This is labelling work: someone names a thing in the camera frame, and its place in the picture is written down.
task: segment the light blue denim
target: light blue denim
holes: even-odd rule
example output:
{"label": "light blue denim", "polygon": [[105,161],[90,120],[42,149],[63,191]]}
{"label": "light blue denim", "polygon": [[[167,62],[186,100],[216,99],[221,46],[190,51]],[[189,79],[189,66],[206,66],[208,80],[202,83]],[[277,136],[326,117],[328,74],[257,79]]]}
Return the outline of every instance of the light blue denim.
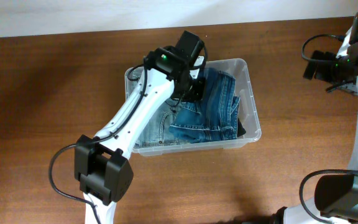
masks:
{"label": "light blue denim", "polygon": [[[136,69],[132,73],[132,78],[140,77],[142,68]],[[129,94],[137,85],[137,82],[130,82],[128,86]],[[180,144],[187,144],[188,142],[175,138],[169,132],[169,125],[175,120],[178,110],[181,109],[181,103],[177,106],[177,101],[167,100],[163,103],[157,111],[153,114],[150,121],[147,123],[145,129],[140,134],[136,141],[135,148],[154,147],[154,146],[174,146]]]}

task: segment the jeans seam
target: jeans seam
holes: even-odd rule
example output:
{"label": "jeans seam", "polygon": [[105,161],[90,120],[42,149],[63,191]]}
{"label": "jeans seam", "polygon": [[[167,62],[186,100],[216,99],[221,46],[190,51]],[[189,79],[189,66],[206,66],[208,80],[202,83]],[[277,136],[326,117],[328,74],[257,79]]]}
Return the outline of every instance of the jeans seam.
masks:
{"label": "jeans seam", "polygon": [[144,142],[141,144],[142,147],[150,147],[150,146],[175,146],[177,143],[176,140],[173,142],[165,142],[165,143],[159,143],[159,142]]}
{"label": "jeans seam", "polygon": [[225,76],[222,76],[222,83],[223,83],[223,87],[221,89],[221,94],[220,94],[220,99],[219,99],[219,107],[218,107],[218,116],[219,116],[219,125],[222,126],[222,101],[224,100],[224,95],[226,94],[225,91]]}
{"label": "jeans seam", "polygon": [[159,130],[159,135],[158,135],[158,138],[159,138],[159,141],[163,142],[163,132],[164,132],[164,123],[165,123],[165,120],[167,119],[167,117],[169,115],[173,114],[172,111],[167,111],[164,113],[164,115],[162,116],[162,119],[161,119],[161,122],[160,122],[160,130]]}
{"label": "jeans seam", "polygon": [[191,128],[191,127],[181,127],[181,126],[176,126],[176,125],[173,125],[171,124],[171,127],[173,128],[177,128],[177,129],[188,129],[188,130],[194,130],[194,131],[206,131],[206,132],[223,132],[225,130],[228,130],[228,129],[234,129],[232,126],[226,126],[225,128],[219,128],[218,129],[210,129],[210,128],[204,128],[204,129],[201,129],[201,128]]}
{"label": "jeans seam", "polygon": [[192,129],[192,130],[197,130],[197,131],[211,130],[210,128],[206,128],[205,126],[191,126],[191,125],[180,125],[180,124],[171,124],[170,126],[173,128],[178,128],[178,129]]}
{"label": "jeans seam", "polygon": [[233,107],[231,108],[230,114],[233,113],[236,109],[238,110],[238,107],[239,107],[239,105],[240,105],[240,98],[237,97],[237,98],[236,98],[236,101],[237,101],[236,104],[233,105]]}
{"label": "jeans seam", "polygon": [[228,92],[229,92],[229,101],[230,101],[230,103],[229,103],[229,105],[230,105],[230,107],[229,107],[229,109],[227,110],[227,117],[229,118],[228,119],[228,122],[229,122],[229,124],[231,123],[231,106],[232,106],[232,104],[233,104],[233,100],[234,100],[234,85],[233,85],[233,83],[235,83],[233,80],[231,80],[231,82],[230,82],[230,86],[229,86],[229,84],[227,84],[227,89],[230,89]]}
{"label": "jeans seam", "polygon": [[[221,99],[221,104],[223,103],[223,101],[225,101],[227,104],[225,107],[220,108],[221,111],[221,117],[220,117],[220,125],[221,127],[225,127],[226,125],[230,125],[230,110],[228,108],[227,105],[230,105],[230,109],[231,109],[231,103],[232,103],[232,98],[231,98],[231,88],[229,88],[231,85],[231,80],[229,79],[229,77],[227,77],[227,75],[223,76],[223,95],[222,95],[222,99]],[[227,136],[225,135],[224,132],[222,132],[222,137],[223,140],[226,140]]]}
{"label": "jeans seam", "polygon": [[235,138],[237,139],[237,132],[238,132],[238,114],[239,114],[239,103],[237,104],[237,109],[234,110],[234,117],[236,117],[236,121],[234,122],[234,134],[236,135]]}

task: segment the jeans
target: jeans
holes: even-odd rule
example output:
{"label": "jeans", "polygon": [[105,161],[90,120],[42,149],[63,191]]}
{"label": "jeans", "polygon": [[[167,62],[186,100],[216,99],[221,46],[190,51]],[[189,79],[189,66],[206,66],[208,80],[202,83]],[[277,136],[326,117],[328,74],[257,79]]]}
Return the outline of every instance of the jeans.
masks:
{"label": "jeans", "polygon": [[198,76],[206,79],[203,99],[183,103],[169,131],[190,143],[237,139],[240,98],[234,96],[235,78],[213,68]]}
{"label": "jeans", "polygon": [[[132,77],[139,77],[141,71],[135,70]],[[206,79],[203,99],[177,106],[167,100],[147,123],[135,148],[237,139],[240,99],[234,96],[235,79],[213,68],[200,70],[198,76]],[[129,93],[136,84],[130,82]]]}
{"label": "jeans", "polygon": [[[131,77],[137,78],[141,76],[143,68],[134,70]],[[128,92],[132,93],[137,82],[129,82]],[[169,132],[169,126],[175,120],[177,113],[181,110],[181,103],[177,106],[176,101],[168,99],[153,114],[145,129],[136,141],[135,148],[154,147],[154,146],[173,146],[187,144],[188,142],[176,138]]]}

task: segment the black bracket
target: black bracket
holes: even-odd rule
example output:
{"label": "black bracket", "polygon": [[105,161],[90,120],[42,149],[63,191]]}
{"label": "black bracket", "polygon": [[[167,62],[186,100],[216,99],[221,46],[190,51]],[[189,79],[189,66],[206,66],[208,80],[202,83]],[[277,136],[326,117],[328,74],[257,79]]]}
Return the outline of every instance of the black bracket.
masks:
{"label": "black bracket", "polygon": [[149,52],[144,67],[154,68],[166,74],[168,80],[175,82],[171,99],[182,102],[199,101],[203,97],[206,80],[194,80],[190,76],[190,69],[194,67],[203,48],[204,42],[197,35],[184,31],[176,46],[160,47]]}
{"label": "black bracket", "polygon": [[[315,50],[311,56],[312,59],[339,61],[343,58],[336,58],[336,54],[331,52],[321,52]],[[352,67],[342,67],[335,64],[309,62],[305,69],[303,78],[312,80],[313,78],[332,84],[327,88],[328,93],[334,90],[342,90],[357,96],[356,81],[354,77],[358,75]]]}
{"label": "black bracket", "polygon": [[75,147],[74,176],[80,181],[80,190],[92,194],[104,205],[118,202],[127,192],[134,173],[122,150],[115,152],[100,143],[87,144],[93,140],[82,135]]}
{"label": "black bracket", "polygon": [[358,176],[323,176],[317,183],[314,202],[322,217],[358,223]]}

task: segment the blue denim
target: blue denim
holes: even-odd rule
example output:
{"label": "blue denim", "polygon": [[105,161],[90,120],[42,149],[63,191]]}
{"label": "blue denim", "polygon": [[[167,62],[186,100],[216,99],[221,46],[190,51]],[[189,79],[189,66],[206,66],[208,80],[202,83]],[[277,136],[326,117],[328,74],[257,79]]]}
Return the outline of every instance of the blue denim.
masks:
{"label": "blue denim", "polygon": [[205,77],[203,99],[183,103],[169,131],[190,143],[237,139],[237,115],[240,99],[234,96],[236,79],[213,68],[200,71]]}
{"label": "blue denim", "polygon": [[[132,73],[132,77],[140,77],[142,71],[143,68],[136,69]],[[129,83],[129,94],[132,93],[136,85],[137,82]],[[181,110],[181,103],[177,106],[173,106],[176,105],[176,103],[176,101],[169,99],[157,109],[137,139],[135,148],[188,144],[188,142],[176,138],[168,130],[169,125],[175,120],[178,111]]]}

